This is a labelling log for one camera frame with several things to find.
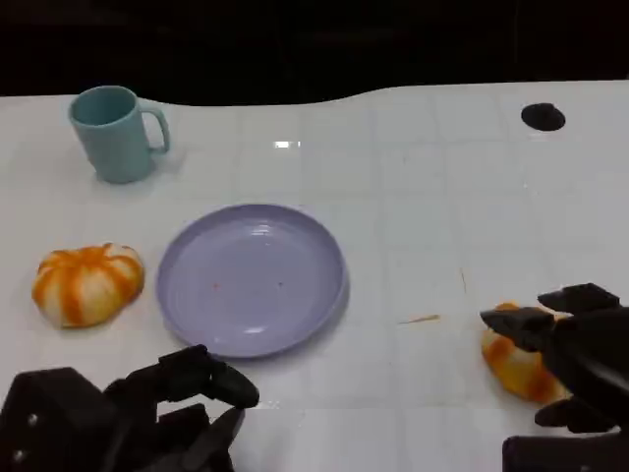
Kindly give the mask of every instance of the purple plate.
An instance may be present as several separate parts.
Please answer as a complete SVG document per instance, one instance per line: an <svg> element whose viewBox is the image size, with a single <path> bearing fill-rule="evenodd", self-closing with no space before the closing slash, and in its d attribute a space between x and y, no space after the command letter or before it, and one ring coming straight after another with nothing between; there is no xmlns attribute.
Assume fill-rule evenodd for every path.
<svg viewBox="0 0 629 472"><path fill-rule="evenodd" d="M347 268L332 235L283 206L230 206L188 226L157 274L166 324L223 357L273 354L340 315Z"/></svg>

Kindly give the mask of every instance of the orange and white squash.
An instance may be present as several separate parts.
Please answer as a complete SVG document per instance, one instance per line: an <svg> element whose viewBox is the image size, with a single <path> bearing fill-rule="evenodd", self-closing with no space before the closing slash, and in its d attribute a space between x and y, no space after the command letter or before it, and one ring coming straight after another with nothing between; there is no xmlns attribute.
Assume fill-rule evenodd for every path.
<svg viewBox="0 0 629 472"><path fill-rule="evenodd" d="M515 310L513 303L503 303L497 310ZM482 351L489 368L502 386L519 397L541 404L569 396L569 392L546 369L539 352L526 352L507 337L486 329Z"/></svg>
<svg viewBox="0 0 629 472"><path fill-rule="evenodd" d="M128 246L53 251L39 265L32 299L55 325L103 323L142 291L144 268Z"/></svg>

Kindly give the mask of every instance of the light blue mug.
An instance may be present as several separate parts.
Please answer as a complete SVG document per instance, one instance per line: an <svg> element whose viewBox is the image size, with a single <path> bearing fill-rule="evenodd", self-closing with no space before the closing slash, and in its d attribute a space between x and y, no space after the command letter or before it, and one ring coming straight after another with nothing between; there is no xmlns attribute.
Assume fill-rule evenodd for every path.
<svg viewBox="0 0 629 472"><path fill-rule="evenodd" d="M157 118L164 145L148 144L142 114ZM164 114L157 108L140 106L128 88L90 88L70 104L70 121L86 150L96 174L113 184L141 180L155 168L154 157L170 149L170 133Z"/></svg>

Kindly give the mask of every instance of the black circle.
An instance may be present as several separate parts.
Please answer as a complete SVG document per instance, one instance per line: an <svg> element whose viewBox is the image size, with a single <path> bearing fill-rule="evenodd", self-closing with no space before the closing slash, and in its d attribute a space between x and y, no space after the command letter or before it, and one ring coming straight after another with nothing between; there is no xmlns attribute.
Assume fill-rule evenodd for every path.
<svg viewBox="0 0 629 472"><path fill-rule="evenodd" d="M566 124L566 117L552 103L525 106L521 116L522 121L539 131L557 131Z"/></svg>

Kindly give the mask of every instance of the white table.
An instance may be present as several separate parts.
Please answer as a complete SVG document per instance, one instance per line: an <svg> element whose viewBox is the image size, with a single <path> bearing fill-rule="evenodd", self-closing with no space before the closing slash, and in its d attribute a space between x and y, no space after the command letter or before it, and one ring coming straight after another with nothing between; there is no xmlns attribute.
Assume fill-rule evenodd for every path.
<svg viewBox="0 0 629 472"><path fill-rule="evenodd" d="M502 440L539 430L535 407L487 373L479 309L590 280L629 300L627 83L165 104L173 152L123 187L95 180L70 99L0 98L0 395L19 371L70 365L103 387L180 348L154 297L158 263L184 225L235 203L318 218L353 283L329 335L235 364L261 391L233 448L241 472L498 471ZM540 101L565 113L564 129L521 122ZM143 295L112 324L55 330L30 299L39 260L109 240L143 256Z"/></svg>

